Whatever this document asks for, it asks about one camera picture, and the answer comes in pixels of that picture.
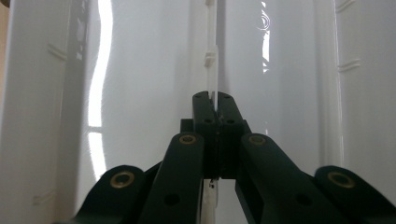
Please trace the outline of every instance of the glossy white surface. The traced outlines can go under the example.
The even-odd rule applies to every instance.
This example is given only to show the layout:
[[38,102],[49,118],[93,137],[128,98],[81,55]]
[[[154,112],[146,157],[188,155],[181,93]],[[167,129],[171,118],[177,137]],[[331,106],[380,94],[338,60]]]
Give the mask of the glossy white surface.
[[[69,218],[103,171],[160,161],[191,96],[216,88],[217,62],[253,132],[311,175],[342,165],[396,202],[393,2],[12,4],[1,223]],[[233,181],[220,180],[216,213],[247,223]]]

